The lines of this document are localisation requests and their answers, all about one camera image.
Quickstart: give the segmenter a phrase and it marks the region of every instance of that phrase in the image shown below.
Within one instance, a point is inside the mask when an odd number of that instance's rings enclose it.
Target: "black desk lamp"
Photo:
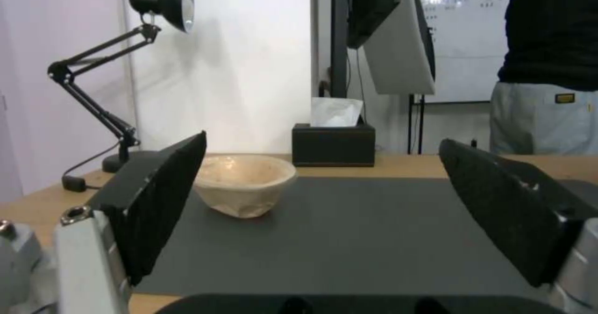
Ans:
[[[132,146],[138,146],[141,142],[135,137],[135,128],[121,120],[114,114],[106,111],[96,101],[94,101],[89,95],[87,95],[79,86],[75,84],[75,78],[83,73],[95,69],[100,65],[106,64],[109,61],[113,61],[118,57],[124,56],[130,52],[133,52],[139,48],[142,48],[148,44],[154,43],[160,27],[154,25],[154,16],[161,14],[168,22],[171,23],[177,29],[188,33],[193,26],[193,14],[194,14],[194,0],[129,0],[131,7],[139,12],[141,16],[141,22],[143,23],[140,27],[132,29],[128,33],[116,37],[110,41],[91,48],[86,52],[78,54],[66,60],[57,61],[52,63],[48,68],[48,75],[51,79],[57,82],[62,88],[64,88],[70,95],[72,95],[83,107],[85,107],[93,116],[95,116],[103,125],[106,126],[118,139],[118,155],[110,156],[102,161],[102,170],[108,173],[117,172],[122,165],[124,165],[129,156],[134,156],[135,152],[129,154],[128,148]],[[149,14],[151,22],[147,23],[143,19],[144,14]],[[143,41],[128,48],[112,54],[106,57],[95,57],[89,58],[92,54],[96,54],[114,44],[118,44],[126,39],[135,37],[136,35],[143,36]],[[82,66],[79,69],[73,70],[72,67]],[[82,165],[91,161],[92,157],[87,161],[79,164]],[[62,185],[66,190],[71,191],[85,191],[90,188],[85,184],[83,178],[76,178],[68,176],[67,174],[79,165],[69,169],[62,177]]]

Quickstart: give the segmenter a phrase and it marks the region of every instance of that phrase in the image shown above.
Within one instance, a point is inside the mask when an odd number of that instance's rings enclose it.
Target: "pant pocket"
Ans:
[[[583,154],[591,137],[588,103],[542,103],[534,114],[534,154]]]

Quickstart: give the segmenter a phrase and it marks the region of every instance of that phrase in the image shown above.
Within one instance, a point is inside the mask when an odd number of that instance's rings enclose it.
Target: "tissue box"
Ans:
[[[356,127],[310,127],[296,124],[292,131],[296,167],[373,167],[376,130]]]

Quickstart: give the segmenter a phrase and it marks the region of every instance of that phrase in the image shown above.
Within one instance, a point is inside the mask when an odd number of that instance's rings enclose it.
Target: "black mat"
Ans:
[[[564,184],[594,203],[595,186]],[[493,246],[448,180],[415,178],[299,178],[256,220],[220,214],[192,192],[135,291],[545,298]]]

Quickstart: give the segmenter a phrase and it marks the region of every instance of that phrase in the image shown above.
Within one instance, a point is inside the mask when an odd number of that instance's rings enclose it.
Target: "bowl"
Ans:
[[[297,169],[267,156],[213,156],[201,163],[193,188],[212,209],[237,218],[259,217],[297,178]]]

